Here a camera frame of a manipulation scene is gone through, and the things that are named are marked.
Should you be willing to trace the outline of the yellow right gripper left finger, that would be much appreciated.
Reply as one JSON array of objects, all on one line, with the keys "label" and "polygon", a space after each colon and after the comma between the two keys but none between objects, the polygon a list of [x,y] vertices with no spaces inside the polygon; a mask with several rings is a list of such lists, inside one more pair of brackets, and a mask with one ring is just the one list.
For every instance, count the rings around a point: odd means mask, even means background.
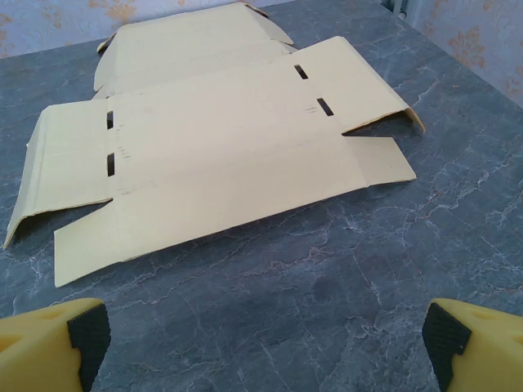
[{"label": "yellow right gripper left finger", "polygon": [[1,390],[90,391],[109,346],[109,317],[97,298],[3,318]]}]

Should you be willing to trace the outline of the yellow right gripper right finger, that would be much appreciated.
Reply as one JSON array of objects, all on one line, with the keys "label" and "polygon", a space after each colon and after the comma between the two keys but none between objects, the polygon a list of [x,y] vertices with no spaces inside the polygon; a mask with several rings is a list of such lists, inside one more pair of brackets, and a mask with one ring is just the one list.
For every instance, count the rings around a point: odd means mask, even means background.
[{"label": "yellow right gripper right finger", "polygon": [[521,391],[522,317],[436,298],[422,339],[441,391]]}]

